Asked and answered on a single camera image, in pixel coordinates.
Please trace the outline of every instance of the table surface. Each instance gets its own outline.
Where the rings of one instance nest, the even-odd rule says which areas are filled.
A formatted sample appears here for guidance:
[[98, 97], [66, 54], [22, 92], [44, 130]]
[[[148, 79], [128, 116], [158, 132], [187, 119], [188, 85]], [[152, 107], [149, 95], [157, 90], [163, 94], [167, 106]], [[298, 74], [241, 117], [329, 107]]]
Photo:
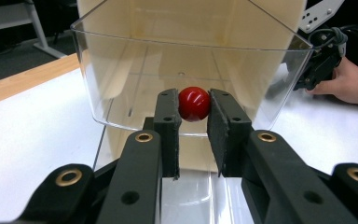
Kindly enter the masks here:
[[[16, 218], [54, 169], [95, 162], [103, 125], [78, 66], [74, 54], [0, 80], [0, 221]], [[328, 174], [358, 163], [358, 105], [293, 91], [271, 130]]]

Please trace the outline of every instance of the transparent container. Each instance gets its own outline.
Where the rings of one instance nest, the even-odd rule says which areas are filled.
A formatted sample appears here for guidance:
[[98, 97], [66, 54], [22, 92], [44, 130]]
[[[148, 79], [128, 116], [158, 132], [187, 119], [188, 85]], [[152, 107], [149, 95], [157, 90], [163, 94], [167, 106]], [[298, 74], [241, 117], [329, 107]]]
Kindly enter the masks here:
[[[255, 129], [270, 129], [312, 48], [267, 11], [246, 0], [107, 0], [75, 22], [92, 114], [106, 125], [94, 169], [120, 157], [167, 89], [228, 91]], [[252, 223], [241, 179], [217, 177], [206, 119], [180, 133], [180, 178], [162, 180], [161, 223]]]
[[[72, 25], [93, 117], [141, 130], [161, 91], [230, 92], [270, 129], [311, 45], [250, 1], [108, 0]], [[206, 135], [206, 120], [182, 135]]]

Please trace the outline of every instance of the black mechanical part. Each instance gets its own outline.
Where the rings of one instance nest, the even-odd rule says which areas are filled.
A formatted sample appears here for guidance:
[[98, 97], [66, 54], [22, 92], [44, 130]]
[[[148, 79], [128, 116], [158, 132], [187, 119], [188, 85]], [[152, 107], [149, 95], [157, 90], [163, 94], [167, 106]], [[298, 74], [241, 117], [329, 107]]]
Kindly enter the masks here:
[[321, 81], [331, 80], [333, 69], [341, 62], [337, 47], [325, 47], [314, 53], [299, 78], [294, 90], [305, 88], [313, 90]]
[[154, 130], [154, 118], [153, 117], [146, 117], [144, 122], [144, 127], [142, 130]]
[[254, 131], [246, 153], [255, 169], [241, 185], [255, 223], [358, 223], [278, 134]]
[[64, 165], [36, 189], [22, 214], [12, 224], [84, 223], [94, 198], [94, 173], [86, 165]]
[[160, 221], [161, 139], [154, 131], [132, 133], [123, 148], [97, 224]]
[[170, 89], [158, 95], [153, 130], [161, 136], [162, 176], [179, 178], [179, 114], [178, 90]]
[[329, 186], [358, 218], [358, 164], [337, 165], [330, 178]]
[[242, 145], [253, 130], [252, 121], [230, 93], [211, 89], [209, 94], [207, 134], [219, 175], [242, 177]]
[[115, 173], [117, 163], [118, 160], [112, 161], [101, 169], [95, 171], [93, 189], [96, 194], [94, 200], [92, 201], [91, 208], [88, 211], [85, 223], [96, 222], [98, 215], [100, 214], [101, 207], [103, 206], [104, 198], [109, 189], [110, 181]]

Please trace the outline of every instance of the red ball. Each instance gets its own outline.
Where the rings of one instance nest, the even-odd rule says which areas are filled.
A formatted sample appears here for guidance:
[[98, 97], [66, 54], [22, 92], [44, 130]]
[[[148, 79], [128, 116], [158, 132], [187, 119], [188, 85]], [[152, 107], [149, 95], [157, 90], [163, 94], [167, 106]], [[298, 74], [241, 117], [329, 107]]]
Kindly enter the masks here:
[[187, 87], [179, 93], [179, 114], [189, 122], [205, 119], [211, 107], [208, 92], [199, 87]]

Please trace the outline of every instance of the gray carpet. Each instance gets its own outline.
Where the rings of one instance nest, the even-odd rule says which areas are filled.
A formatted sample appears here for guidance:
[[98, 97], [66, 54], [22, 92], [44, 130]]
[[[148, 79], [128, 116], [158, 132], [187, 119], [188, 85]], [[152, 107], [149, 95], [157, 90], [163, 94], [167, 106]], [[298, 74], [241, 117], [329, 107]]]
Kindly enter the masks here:
[[[37, 39], [24, 41], [12, 49], [0, 52], [0, 79], [57, 60], [46, 52], [35, 48], [34, 43], [37, 43]], [[70, 31], [60, 34], [55, 45], [53, 37], [48, 37], [48, 45], [63, 54], [69, 55], [76, 52]]]

